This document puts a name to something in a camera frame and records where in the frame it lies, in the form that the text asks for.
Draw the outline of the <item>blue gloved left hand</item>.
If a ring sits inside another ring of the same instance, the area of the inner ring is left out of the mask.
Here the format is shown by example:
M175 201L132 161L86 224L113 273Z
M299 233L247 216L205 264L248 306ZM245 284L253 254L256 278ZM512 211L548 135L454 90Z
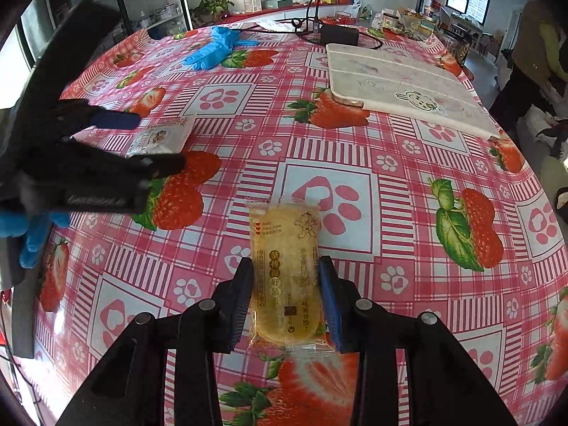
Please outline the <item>blue gloved left hand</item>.
M19 253L21 267L31 269L36 266L40 250L48 239L52 224L61 228L69 227L69 213L48 212L28 215L1 211L1 237L25 237Z

